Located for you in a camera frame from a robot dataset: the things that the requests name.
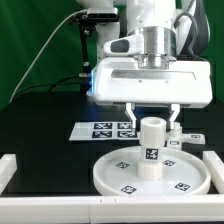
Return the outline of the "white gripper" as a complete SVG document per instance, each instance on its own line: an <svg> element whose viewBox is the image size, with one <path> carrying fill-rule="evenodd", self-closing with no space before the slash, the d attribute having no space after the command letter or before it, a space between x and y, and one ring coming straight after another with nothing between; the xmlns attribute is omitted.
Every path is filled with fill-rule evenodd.
<svg viewBox="0 0 224 224"><path fill-rule="evenodd" d="M185 108L203 108L212 100L210 64L206 61L171 61L167 69L138 67L130 57L102 60L95 72L93 98L98 104L124 104L136 128L136 105L169 106L168 128Z"/></svg>

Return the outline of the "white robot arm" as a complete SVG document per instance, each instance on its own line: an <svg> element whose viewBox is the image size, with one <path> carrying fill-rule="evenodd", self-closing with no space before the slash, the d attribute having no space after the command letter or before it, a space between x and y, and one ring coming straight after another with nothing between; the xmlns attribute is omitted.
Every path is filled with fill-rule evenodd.
<svg viewBox="0 0 224 224"><path fill-rule="evenodd" d="M133 126L137 106L170 109L173 127L182 108L212 100L211 66L200 58L209 41L203 0L76 0L98 33L92 96L122 105Z"/></svg>

